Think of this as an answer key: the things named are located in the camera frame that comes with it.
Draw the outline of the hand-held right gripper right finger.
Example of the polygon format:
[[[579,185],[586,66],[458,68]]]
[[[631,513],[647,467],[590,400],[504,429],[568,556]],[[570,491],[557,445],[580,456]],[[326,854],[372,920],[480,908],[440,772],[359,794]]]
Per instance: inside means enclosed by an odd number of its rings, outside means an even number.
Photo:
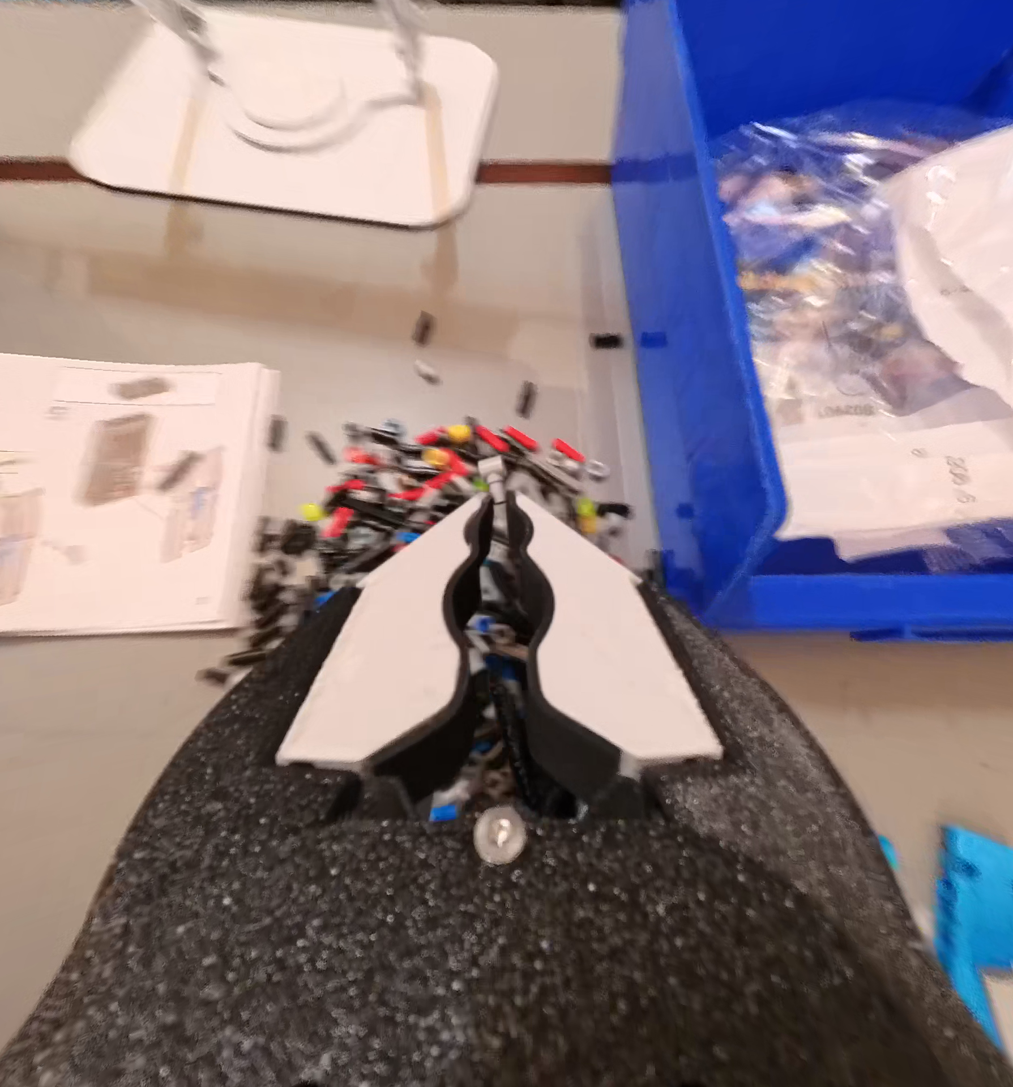
[[[652,594],[630,569],[524,495],[506,528],[528,645],[527,741],[575,797],[603,797],[649,771],[725,755]]]

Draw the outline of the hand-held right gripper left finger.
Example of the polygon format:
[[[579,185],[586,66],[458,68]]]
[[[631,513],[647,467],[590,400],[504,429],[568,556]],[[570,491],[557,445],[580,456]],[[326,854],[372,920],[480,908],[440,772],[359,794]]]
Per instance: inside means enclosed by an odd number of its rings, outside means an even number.
[[[480,604],[493,500],[470,498],[361,580],[275,755],[360,778],[400,780],[424,800],[457,779],[480,716],[466,628]]]

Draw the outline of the instruction booklet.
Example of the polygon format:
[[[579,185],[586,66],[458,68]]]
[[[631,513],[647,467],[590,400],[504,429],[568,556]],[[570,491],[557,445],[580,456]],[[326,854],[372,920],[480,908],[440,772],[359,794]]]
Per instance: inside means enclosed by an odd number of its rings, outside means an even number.
[[[280,377],[0,353],[0,636],[245,619]]]

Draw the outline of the blue plastic bin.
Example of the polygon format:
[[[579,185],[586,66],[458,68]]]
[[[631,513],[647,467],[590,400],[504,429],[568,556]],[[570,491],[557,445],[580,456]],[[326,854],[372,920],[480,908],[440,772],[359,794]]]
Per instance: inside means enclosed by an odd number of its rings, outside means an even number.
[[[841,567],[785,493],[711,148],[893,100],[1013,118],[1013,2],[625,2],[612,192],[670,594],[720,632],[1013,641],[1001,573]]]

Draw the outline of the white translucent parts bag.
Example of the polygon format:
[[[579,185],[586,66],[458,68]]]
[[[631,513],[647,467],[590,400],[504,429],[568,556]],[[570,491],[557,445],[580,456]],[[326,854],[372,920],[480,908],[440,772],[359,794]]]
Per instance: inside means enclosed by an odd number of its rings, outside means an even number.
[[[780,541],[846,562],[928,551],[1013,561],[1013,125],[880,183],[764,360],[785,485]]]

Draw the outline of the heap of blue building pieces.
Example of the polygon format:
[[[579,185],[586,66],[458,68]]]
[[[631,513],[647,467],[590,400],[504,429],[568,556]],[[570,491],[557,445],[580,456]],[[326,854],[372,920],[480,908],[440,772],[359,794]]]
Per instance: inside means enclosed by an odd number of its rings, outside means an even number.
[[[1013,1064],[1013,848],[941,826],[933,912],[913,913],[961,1003]]]

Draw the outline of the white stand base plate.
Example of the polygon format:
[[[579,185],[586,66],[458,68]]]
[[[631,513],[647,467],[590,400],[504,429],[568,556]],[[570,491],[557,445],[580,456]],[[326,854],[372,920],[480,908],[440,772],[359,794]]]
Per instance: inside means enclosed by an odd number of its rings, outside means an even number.
[[[68,146],[88,182],[425,229],[472,198],[499,90],[477,46],[382,26],[134,2],[149,24]]]

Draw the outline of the pile of small building pins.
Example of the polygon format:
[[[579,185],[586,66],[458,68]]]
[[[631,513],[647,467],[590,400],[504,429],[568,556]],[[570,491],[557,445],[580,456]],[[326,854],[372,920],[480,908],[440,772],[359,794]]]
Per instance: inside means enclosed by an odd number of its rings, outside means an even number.
[[[635,509],[595,493],[610,470],[575,443],[542,443],[516,425],[493,428],[472,416],[415,436],[392,418],[378,426],[348,423],[343,430],[342,452],[321,434],[307,434],[316,455],[337,468],[318,501],[293,518],[258,520],[240,644],[196,673],[200,685],[232,688],[341,588],[376,572],[468,498],[489,493],[492,485],[482,470],[487,460],[503,468],[505,486],[621,558],[621,537]]]

